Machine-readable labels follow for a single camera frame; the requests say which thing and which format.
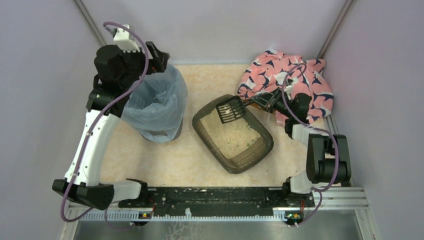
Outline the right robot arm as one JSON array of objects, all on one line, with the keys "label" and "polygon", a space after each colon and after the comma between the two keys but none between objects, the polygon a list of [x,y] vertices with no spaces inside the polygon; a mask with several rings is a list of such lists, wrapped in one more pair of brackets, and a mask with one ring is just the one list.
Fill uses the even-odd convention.
[{"label": "right robot arm", "polygon": [[293,140],[307,147],[305,170],[287,178],[282,194],[287,204],[304,203],[312,189],[349,182],[352,176],[347,137],[307,126],[307,113],[312,97],[298,93],[292,100],[275,90],[252,97],[248,103],[268,113],[286,117],[284,130]]}]

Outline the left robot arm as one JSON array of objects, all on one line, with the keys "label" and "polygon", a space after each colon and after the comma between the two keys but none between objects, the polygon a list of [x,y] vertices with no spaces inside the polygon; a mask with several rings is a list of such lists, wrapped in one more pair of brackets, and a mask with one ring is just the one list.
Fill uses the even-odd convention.
[{"label": "left robot arm", "polygon": [[151,41],[145,45],[147,53],[142,49],[122,50],[117,45],[105,45],[96,52],[97,74],[86,104],[77,152],[64,177],[52,183],[54,192],[73,203],[105,210],[114,202],[128,202],[146,195],[147,183],[141,180],[100,182],[109,139],[130,98],[124,93],[142,78],[142,73],[151,75],[166,70],[170,55]]}]

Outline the black litter scoop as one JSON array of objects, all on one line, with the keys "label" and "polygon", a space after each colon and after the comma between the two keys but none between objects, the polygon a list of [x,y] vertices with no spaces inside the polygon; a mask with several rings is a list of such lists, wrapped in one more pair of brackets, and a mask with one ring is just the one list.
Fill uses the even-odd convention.
[{"label": "black litter scoop", "polygon": [[243,100],[234,95],[225,101],[218,103],[215,109],[222,124],[231,123],[242,118],[246,113],[246,107],[252,103],[251,100]]}]

